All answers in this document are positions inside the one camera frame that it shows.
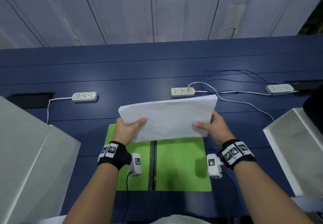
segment hand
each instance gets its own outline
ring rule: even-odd
[[[235,136],[229,130],[223,117],[216,111],[212,113],[210,124],[195,121],[193,125],[197,128],[207,130],[213,140],[219,145],[224,144],[228,140],[235,139]]]
[[[122,143],[124,146],[127,146],[135,137],[136,131],[146,122],[147,118],[141,118],[136,122],[126,124],[123,122],[122,118],[118,118],[112,141],[117,141]]]

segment white box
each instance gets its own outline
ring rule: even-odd
[[[264,133],[296,196],[323,196],[323,135],[305,114],[293,108]]]
[[[0,96],[0,223],[58,216],[80,142]]]

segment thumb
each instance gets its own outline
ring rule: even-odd
[[[204,130],[207,130],[207,131],[210,131],[211,130],[211,124],[207,124],[207,123],[195,121],[193,123],[193,125],[195,127],[197,127],[197,128],[204,129]]]
[[[132,127],[135,130],[138,130],[140,127],[142,127],[147,122],[147,118],[141,118],[137,120],[136,122],[133,122]]]

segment wrist strap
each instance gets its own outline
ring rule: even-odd
[[[226,141],[222,145],[219,157],[224,165],[230,169],[233,169],[240,161],[256,162],[254,154],[244,142],[238,139]]]
[[[120,170],[124,165],[130,165],[132,156],[127,152],[126,146],[122,143],[111,141],[103,146],[98,157],[98,165],[110,163]]]

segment forearm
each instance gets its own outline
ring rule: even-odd
[[[234,172],[255,224],[312,223],[255,162],[241,161]]]
[[[117,181],[115,166],[99,165],[63,224],[110,223]]]

